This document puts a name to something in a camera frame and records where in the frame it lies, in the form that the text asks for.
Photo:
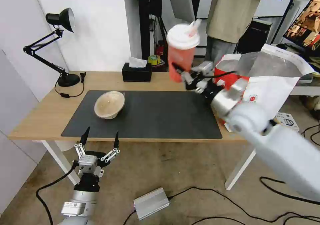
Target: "lamp shade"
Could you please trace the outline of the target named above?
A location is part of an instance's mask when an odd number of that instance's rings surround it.
[[[51,25],[61,25],[66,30],[74,32],[74,14],[71,8],[62,10],[60,14],[46,14],[46,20]]]

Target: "white desk leg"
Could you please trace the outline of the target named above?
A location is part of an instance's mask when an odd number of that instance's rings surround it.
[[[251,160],[254,158],[255,155],[256,155],[256,150],[249,145],[249,147],[244,152],[242,158],[240,159],[240,161],[237,163],[236,167],[230,174],[226,183],[224,184],[227,190],[230,190],[233,187],[233,185],[240,178],[241,174],[249,165],[249,163],[251,162]]]
[[[57,162],[57,164],[60,166],[60,168],[67,173],[71,169],[71,164],[68,162],[67,158],[63,155],[59,147],[57,146],[55,141],[46,141],[41,140],[43,145],[46,147],[48,152],[51,154],[51,156],[54,158],[54,160]],[[80,182],[80,179],[78,175],[73,171],[71,174],[68,175],[69,179],[73,183],[73,185],[76,185]]]

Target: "concrete floor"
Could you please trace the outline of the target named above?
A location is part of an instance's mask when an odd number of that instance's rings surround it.
[[[291,113],[303,131],[316,124],[298,97],[290,97],[282,112]],[[87,150],[109,151],[112,143],[90,142]],[[281,197],[264,188],[260,176],[276,176],[257,157],[245,170],[231,191],[226,191],[224,182],[239,160],[243,144],[197,144],[197,143],[121,143],[120,155],[105,169],[100,182],[98,206],[93,220],[98,225],[122,225],[133,211],[133,199],[159,187],[168,196],[190,186],[214,188],[229,196],[248,213],[273,219],[287,211],[304,215],[320,216],[319,207]],[[74,150],[65,153],[69,161],[77,159]],[[37,188],[62,175],[61,169],[50,154],[46,153],[27,182],[13,199],[0,218],[0,225],[49,224],[46,212],[35,197]],[[273,185],[281,191],[294,194],[286,185]],[[72,184],[68,179],[41,191],[48,204],[55,224],[62,221],[60,210],[64,201],[72,196]],[[245,224],[266,224],[248,218],[226,199],[209,191],[190,190],[171,200],[169,207],[139,222],[134,214],[127,225],[192,224],[207,216],[227,216]],[[227,220],[207,220],[199,223],[235,224]],[[291,220],[288,225],[313,224],[301,219]]]

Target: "white bowl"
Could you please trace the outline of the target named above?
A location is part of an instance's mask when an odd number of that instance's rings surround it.
[[[94,104],[95,114],[104,119],[113,119],[124,106],[124,95],[118,91],[109,91],[101,95]]]

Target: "silver power supply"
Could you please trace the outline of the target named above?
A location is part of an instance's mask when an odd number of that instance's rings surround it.
[[[158,188],[139,198],[133,200],[139,220],[142,220],[151,214],[170,205],[163,188]]]

